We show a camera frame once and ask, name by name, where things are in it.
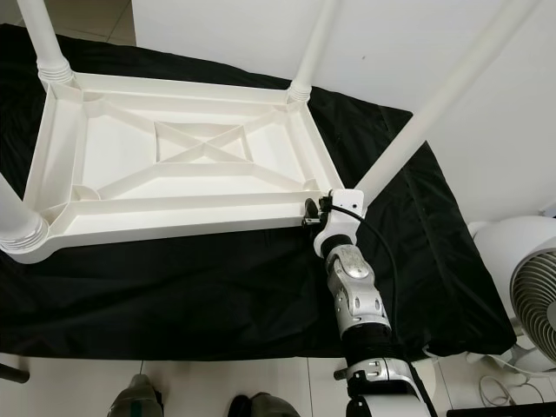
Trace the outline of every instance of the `robotic arm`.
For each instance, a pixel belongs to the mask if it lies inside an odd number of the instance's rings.
[[[419,375],[392,333],[373,269],[355,246],[363,193],[338,189],[319,204],[320,213],[307,201],[303,222],[324,226],[314,239],[314,250],[325,259],[346,356],[341,378],[347,380],[351,398],[347,417],[436,417]]]

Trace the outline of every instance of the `black fabric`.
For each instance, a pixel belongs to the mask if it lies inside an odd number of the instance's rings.
[[[252,401],[246,395],[237,395],[229,405],[228,417],[251,417]]]
[[[60,36],[73,70],[285,89],[288,81],[207,61]],[[44,91],[25,29],[0,27],[0,171],[23,195]],[[410,113],[313,89],[309,107],[346,187]],[[430,148],[367,219],[400,272],[396,332],[410,357],[501,353],[514,342],[492,279]],[[0,351],[52,357],[231,360],[337,356],[323,261],[301,228],[66,248],[34,265],[0,254]],[[391,266],[359,230],[387,308]]]

